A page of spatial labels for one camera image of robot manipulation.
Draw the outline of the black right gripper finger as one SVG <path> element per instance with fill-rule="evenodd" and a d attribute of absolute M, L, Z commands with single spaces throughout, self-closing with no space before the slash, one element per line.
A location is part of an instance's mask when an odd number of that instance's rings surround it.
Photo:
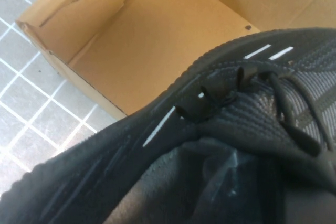
<path fill-rule="evenodd" d="M 335 159 L 322 155 L 288 167 L 285 223 L 335 223 Z"/>

